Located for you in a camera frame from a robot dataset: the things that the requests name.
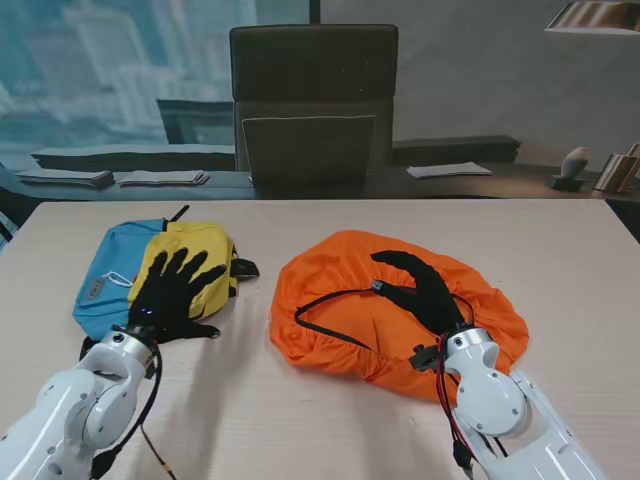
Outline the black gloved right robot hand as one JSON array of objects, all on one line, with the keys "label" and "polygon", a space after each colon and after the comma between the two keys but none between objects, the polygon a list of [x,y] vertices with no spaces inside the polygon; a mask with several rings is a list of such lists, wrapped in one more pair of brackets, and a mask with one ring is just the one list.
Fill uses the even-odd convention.
[{"label": "black gloved right robot hand", "polygon": [[440,274],[417,256],[396,250],[371,254],[371,258],[408,273],[414,280],[412,288],[377,280],[373,291],[396,306],[411,313],[420,324],[435,335],[457,330],[466,323],[454,296]]}]

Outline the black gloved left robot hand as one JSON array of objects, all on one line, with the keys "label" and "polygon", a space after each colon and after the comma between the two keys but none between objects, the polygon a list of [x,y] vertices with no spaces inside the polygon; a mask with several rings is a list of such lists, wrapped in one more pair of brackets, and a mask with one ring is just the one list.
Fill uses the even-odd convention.
[{"label": "black gloved left robot hand", "polygon": [[215,339],[220,330],[192,320],[190,308],[194,298],[204,288],[222,277],[226,265],[217,265],[196,275],[208,257],[201,251],[185,261],[187,248],[172,256],[161,251],[149,267],[147,277],[129,307],[130,325],[151,327],[158,344],[181,339]]}]

